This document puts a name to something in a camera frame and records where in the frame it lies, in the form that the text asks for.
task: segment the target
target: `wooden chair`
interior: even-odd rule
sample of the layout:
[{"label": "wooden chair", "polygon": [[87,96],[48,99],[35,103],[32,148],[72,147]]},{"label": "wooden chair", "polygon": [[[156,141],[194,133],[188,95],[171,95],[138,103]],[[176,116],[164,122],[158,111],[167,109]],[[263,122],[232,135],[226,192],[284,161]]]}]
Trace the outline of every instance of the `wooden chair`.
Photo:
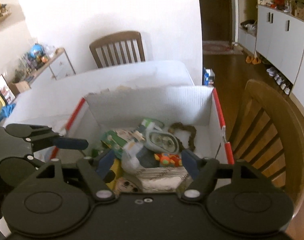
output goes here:
[{"label": "wooden chair", "polygon": [[229,141],[236,160],[246,160],[292,198],[295,216],[304,199],[304,134],[286,100],[249,80]]},{"label": "wooden chair", "polygon": [[[109,66],[107,57],[105,55],[105,51],[103,49],[104,46],[107,47],[108,57],[111,61],[112,66],[115,66],[113,56],[115,56],[115,58],[116,58],[117,65],[132,63],[131,56],[133,56],[134,62],[137,62],[137,56],[136,56],[134,42],[133,42],[134,40],[136,40],[136,42],[137,42],[137,47],[138,47],[141,62],[145,61],[143,45],[142,45],[142,38],[141,38],[141,34],[139,32],[136,32],[136,31],[118,32],[118,33],[113,33],[108,36],[99,38],[96,41],[93,41],[90,44],[90,51],[94,57],[94,60],[97,64],[98,68],[103,67],[102,62],[96,51],[98,48],[101,48],[105,66],[106,67]],[[132,55],[130,53],[130,49],[129,49],[129,46],[127,43],[128,41],[130,41],[130,43],[131,43],[131,50],[133,53]],[[119,46],[119,51],[120,51],[121,57],[118,54],[118,50],[116,48],[117,43]],[[112,55],[111,46],[113,47],[114,55]],[[128,62],[126,60],[126,55],[124,54],[124,46],[125,46]]]}]

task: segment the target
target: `orange slipper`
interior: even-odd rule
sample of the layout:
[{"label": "orange slipper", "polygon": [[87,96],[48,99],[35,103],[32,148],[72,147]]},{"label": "orange slipper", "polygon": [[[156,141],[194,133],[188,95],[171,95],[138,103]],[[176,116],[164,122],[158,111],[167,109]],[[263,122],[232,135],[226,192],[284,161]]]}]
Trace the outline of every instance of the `orange slipper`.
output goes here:
[{"label": "orange slipper", "polygon": [[260,63],[262,63],[262,60],[259,59],[258,57],[254,58],[254,59],[252,60],[252,64],[253,64],[253,65],[260,64]]},{"label": "orange slipper", "polygon": [[245,62],[246,63],[251,63],[254,60],[251,56],[247,56]]}]

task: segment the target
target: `blue globe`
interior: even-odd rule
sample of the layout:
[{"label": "blue globe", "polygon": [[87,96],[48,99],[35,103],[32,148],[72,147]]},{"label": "blue globe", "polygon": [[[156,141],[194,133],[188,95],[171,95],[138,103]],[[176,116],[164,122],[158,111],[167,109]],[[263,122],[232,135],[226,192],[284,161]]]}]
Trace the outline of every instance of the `blue globe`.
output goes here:
[{"label": "blue globe", "polygon": [[43,55],[43,49],[40,44],[35,44],[31,50],[30,50],[30,55],[32,58],[36,58],[38,55]]}]

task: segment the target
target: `rug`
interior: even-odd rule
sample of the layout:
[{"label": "rug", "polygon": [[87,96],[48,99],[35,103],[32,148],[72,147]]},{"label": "rug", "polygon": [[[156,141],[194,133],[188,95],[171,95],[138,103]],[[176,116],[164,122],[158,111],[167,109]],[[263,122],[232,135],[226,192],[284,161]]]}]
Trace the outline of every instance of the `rug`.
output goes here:
[{"label": "rug", "polygon": [[242,54],[238,49],[233,49],[233,46],[228,41],[203,41],[204,55],[230,55]]}]

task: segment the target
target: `orange toy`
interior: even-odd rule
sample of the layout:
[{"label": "orange toy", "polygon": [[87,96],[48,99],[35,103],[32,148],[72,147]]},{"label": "orange toy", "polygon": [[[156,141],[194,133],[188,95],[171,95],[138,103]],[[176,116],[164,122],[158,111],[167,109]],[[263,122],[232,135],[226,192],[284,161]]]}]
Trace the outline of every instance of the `orange toy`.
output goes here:
[{"label": "orange toy", "polygon": [[160,161],[160,167],[181,167],[182,160],[176,154],[167,154],[167,153],[155,153],[154,157],[157,161]]}]

